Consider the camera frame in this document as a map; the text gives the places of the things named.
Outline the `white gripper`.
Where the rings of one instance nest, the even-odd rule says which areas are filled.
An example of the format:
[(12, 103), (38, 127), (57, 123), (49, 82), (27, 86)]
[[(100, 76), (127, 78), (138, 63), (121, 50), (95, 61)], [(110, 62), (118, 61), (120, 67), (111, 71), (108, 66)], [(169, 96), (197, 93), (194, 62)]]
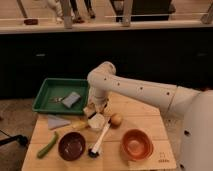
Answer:
[(107, 100), (92, 101), (89, 100), (87, 105), (83, 108), (83, 112), (87, 118), (91, 117), (93, 114), (103, 114), (104, 110), (108, 104)]

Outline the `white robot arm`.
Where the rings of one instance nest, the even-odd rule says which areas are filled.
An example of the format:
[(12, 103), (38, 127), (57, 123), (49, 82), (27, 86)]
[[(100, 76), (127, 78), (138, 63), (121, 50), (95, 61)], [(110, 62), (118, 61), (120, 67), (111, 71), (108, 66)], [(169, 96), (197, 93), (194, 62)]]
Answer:
[(97, 112), (105, 108), (109, 92), (130, 97), (183, 117), (180, 165), (183, 171), (213, 171), (213, 90), (119, 77), (105, 61), (87, 75), (88, 104)]

